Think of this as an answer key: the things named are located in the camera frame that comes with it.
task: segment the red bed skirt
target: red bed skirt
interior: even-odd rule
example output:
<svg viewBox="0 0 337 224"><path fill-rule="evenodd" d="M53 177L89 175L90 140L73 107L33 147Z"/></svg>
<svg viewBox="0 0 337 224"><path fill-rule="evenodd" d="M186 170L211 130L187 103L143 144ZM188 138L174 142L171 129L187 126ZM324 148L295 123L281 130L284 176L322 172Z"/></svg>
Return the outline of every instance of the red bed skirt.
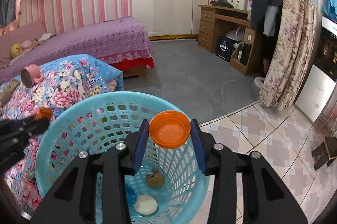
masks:
<svg viewBox="0 0 337 224"><path fill-rule="evenodd" d="M110 65L123 72L128 71L132 67L139 67L141 65L147 65L150 68L154 68L154 62L152 58L138 58L134 60L124 59L122 62Z"/></svg>

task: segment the gray floor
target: gray floor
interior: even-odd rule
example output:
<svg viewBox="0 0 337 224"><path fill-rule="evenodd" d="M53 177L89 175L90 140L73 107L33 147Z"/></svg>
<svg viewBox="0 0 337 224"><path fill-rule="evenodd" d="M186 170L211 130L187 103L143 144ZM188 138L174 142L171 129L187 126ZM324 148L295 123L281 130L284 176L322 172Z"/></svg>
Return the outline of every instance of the gray floor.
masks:
<svg viewBox="0 0 337 224"><path fill-rule="evenodd" d="M152 42L155 69L126 78L126 91L161 97L198 123L231 113L257 100L254 78L198 47L192 39Z"/></svg>

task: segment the pink mug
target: pink mug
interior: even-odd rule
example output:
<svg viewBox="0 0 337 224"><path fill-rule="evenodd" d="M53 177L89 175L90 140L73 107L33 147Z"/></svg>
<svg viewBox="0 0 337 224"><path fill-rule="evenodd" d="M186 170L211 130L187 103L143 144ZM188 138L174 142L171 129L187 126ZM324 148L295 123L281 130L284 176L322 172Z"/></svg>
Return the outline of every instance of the pink mug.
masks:
<svg viewBox="0 0 337 224"><path fill-rule="evenodd" d="M40 83L43 80L43 75L40 72L40 67L35 64L31 64L23 68L21 70L20 77L21 82L27 88L31 88L36 83Z"/></svg>

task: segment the pink headboard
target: pink headboard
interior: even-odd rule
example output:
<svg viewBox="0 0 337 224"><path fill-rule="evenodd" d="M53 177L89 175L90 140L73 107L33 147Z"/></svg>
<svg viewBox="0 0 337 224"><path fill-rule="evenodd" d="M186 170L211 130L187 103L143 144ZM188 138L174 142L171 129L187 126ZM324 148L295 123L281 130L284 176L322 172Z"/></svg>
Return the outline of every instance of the pink headboard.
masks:
<svg viewBox="0 0 337 224"><path fill-rule="evenodd" d="M0 68L11 61L11 49L14 44L39 39L45 33L42 22L38 20L0 36Z"/></svg>

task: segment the wooden stool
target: wooden stool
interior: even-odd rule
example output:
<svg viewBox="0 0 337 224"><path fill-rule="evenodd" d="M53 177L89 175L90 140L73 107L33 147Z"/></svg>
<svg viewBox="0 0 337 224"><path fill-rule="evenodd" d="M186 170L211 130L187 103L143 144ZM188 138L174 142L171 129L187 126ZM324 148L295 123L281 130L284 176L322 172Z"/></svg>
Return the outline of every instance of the wooden stool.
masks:
<svg viewBox="0 0 337 224"><path fill-rule="evenodd" d="M320 156L316 162L315 171L322 167L325 163L329 167L337 158L337 138L324 137L324 142L311 152L313 157Z"/></svg>

